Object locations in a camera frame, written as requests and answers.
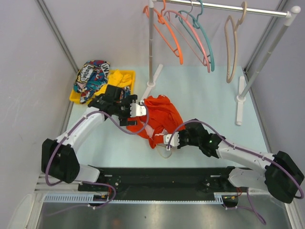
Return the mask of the orange shorts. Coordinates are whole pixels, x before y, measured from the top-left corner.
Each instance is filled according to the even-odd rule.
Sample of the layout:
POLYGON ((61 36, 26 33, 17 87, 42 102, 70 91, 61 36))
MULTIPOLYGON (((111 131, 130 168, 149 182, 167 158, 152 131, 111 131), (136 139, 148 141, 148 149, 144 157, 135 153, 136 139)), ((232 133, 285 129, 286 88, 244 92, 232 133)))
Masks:
POLYGON ((183 120, 165 95, 158 97, 149 96, 144 100, 149 111, 149 121, 147 126, 138 135, 148 140, 149 145, 154 149, 163 143, 163 136, 171 134, 183 123, 183 120))

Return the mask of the beige hanger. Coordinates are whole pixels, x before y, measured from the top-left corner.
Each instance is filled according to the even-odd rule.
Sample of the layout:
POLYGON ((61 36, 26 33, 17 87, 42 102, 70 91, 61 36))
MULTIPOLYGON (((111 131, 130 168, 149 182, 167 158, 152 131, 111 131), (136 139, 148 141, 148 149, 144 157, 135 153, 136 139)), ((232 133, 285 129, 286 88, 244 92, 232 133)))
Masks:
POLYGON ((243 1, 241 4, 242 7, 242 15, 241 18, 235 22, 232 15, 229 15, 224 24, 224 35, 226 42, 226 56, 227 56, 227 65, 226 65, 226 82, 231 83, 236 71, 237 59, 238 59, 238 38, 237 38, 237 30, 240 25, 243 24, 244 18, 246 16, 248 3, 247 1, 243 1), (229 25, 231 25, 232 35, 233 35, 233 50, 231 50, 231 41, 230 41, 230 33, 229 33, 229 25))

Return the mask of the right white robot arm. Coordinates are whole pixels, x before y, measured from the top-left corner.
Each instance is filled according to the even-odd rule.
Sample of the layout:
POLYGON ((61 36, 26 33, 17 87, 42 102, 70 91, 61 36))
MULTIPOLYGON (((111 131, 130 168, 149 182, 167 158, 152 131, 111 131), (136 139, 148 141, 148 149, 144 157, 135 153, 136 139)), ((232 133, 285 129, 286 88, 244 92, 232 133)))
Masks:
POLYGON ((235 187, 267 191, 284 203, 305 197, 301 184, 304 174, 293 159, 284 151, 276 154, 255 151, 227 140, 209 124, 192 119, 174 130, 177 148, 196 146, 207 157, 233 161, 242 168, 234 167, 220 179, 224 191, 235 187))

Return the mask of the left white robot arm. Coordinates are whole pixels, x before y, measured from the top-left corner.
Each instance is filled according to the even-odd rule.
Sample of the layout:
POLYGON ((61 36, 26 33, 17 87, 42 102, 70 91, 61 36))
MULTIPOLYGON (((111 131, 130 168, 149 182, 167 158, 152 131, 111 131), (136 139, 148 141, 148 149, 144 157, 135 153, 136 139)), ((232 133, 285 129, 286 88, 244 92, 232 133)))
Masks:
POLYGON ((41 170, 45 174, 46 183, 53 186, 48 177, 60 182, 88 182, 89 186, 99 191, 105 186, 105 178, 100 171, 89 165, 82 165, 77 159, 77 151, 90 135, 91 131, 116 116, 119 122, 116 126, 136 125, 133 117, 146 115, 143 101, 138 101, 135 94, 126 95, 120 87, 109 85, 106 91, 89 103, 78 121, 63 134, 52 140, 47 138, 42 143, 41 170))

